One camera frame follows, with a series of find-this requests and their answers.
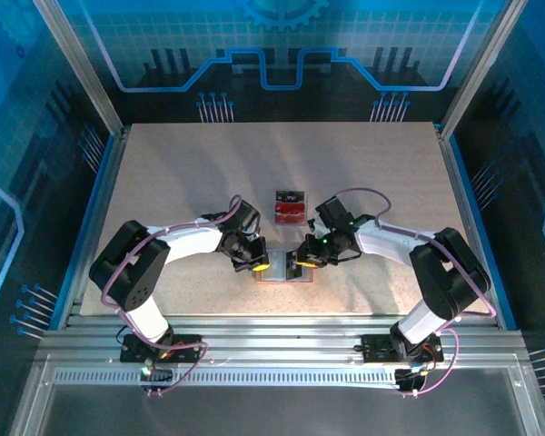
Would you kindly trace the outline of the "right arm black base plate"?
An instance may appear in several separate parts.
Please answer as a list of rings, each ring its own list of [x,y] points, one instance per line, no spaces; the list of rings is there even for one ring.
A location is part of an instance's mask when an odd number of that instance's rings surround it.
[[[389,334],[365,334],[354,350],[362,354],[365,363],[425,363],[443,362],[441,338],[436,334],[416,344]]]

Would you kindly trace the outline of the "clear plastic tray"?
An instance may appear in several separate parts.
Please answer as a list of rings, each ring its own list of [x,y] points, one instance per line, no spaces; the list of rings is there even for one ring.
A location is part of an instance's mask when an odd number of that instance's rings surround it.
[[[307,209],[307,205],[306,205],[306,196],[305,196],[305,201],[303,202],[305,204],[305,208]],[[305,221],[302,223],[302,224],[280,224],[280,225],[303,225],[305,223]]]

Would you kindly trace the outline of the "brown leather card holder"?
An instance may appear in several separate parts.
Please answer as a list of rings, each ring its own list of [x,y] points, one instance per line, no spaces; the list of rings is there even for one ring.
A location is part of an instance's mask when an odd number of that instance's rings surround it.
[[[313,269],[296,261],[296,251],[287,249],[268,250],[269,267],[254,274],[257,282],[313,282]]]

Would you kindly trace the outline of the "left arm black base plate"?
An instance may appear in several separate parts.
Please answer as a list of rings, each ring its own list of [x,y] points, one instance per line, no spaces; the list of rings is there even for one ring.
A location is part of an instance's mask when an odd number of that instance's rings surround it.
[[[161,350],[142,342],[135,334],[123,337],[120,362],[144,363],[195,363],[200,359],[203,347],[194,345],[181,350]]]

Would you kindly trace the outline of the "aluminium frame post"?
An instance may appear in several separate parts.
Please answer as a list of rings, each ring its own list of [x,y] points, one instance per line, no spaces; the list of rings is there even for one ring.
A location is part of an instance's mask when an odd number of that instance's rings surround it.
[[[32,1],[105,127],[113,136],[121,136],[124,125],[58,1]]]
[[[496,63],[514,25],[517,24],[528,0],[504,0],[503,6],[485,36],[481,48],[474,56],[458,92],[444,115],[440,127],[440,139],[449,141],[458,123],[471,104],[490,69]]]

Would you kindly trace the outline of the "aluminium side rail blue strip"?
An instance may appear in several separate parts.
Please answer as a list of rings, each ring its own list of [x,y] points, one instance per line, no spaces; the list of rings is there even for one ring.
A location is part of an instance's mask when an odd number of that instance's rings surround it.
[[[517,323],[515,322],[509,298],[491,249],[480,209],[475,200],[474,191],[471,188],[471,182],[461,156],[460,148],[452,135],[449,139],[442,137],[440,124],[434,124],[434,128],[439,138],[441,154],[447,167],[467,239],[471,244],[472,250],[480,257],[481,263],[486,268],[491,279],[489,294],[497,311],[495,317],[496,323],[502,330],[516,331],[518,329]]]
[[[64,329],[75,298],[81,299],[89,283],[88,272],[102,234],[130,130],[131,125],[128,125],[117,137],[110,137],[105,147],[48,331]]]

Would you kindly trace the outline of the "aluminium rail platform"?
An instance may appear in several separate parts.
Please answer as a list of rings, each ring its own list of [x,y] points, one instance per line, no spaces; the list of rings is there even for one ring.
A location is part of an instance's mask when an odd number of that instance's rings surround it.
[[[365,334],[384,334],[391,316],[175,316],[181,333],[199,334],[208,352],[197,368],[341,369],[383,368],[389,363],[365,363],[354,350]],[[73,314],[64,329],[42,337],[9,436],[38,436],[63,368],[136,368],[119,361],[115,334],[118,318]],[[440,336],[444,353],[441,370],[502,370],[514,396],[515,411],[527,436],[545,436],[545,401],[531,366],[522,335],[504,331],[495,322],[474,318],[455,324]],[[392,390],[366,388],[372,393]]]

